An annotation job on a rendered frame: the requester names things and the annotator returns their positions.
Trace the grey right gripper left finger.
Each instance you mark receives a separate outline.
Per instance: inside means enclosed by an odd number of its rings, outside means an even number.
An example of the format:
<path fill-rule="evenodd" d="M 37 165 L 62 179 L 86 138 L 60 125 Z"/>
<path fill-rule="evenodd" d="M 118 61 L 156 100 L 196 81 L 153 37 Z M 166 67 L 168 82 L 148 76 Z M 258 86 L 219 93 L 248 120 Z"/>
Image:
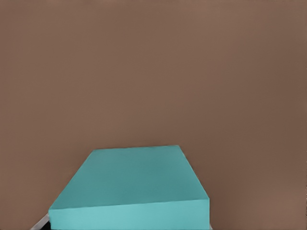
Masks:
<path fill-rule="evenodd" d="M 30 230 L 41 230 L 49 223 L 49 215 L 45 214 Z"/>

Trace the blue cube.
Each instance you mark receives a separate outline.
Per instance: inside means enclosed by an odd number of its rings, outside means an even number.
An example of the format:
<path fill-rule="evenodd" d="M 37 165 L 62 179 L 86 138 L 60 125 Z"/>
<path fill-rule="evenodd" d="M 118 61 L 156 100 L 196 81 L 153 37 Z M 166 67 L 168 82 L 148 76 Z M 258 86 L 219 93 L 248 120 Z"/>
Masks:
<path fill-rule="evenodd" d="M 210 230 L 210 199 L 177 145 L 96 149 L 48 215 L 53 230 Z"/>

